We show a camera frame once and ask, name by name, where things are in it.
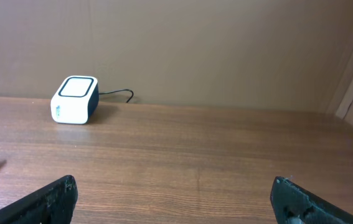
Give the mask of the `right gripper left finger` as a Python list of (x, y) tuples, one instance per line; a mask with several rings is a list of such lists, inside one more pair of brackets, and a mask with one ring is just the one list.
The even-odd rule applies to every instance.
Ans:
[(0, 209), (0, 224), (70, 224), (77, 200), (75, 178), (65, 175)]

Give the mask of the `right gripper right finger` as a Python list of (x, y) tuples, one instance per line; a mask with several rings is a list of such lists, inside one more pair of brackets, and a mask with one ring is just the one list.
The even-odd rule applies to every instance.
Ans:
[(273, 181), (270, 202), (278, 224), (353, 224), (353, 215), (287, 178)]

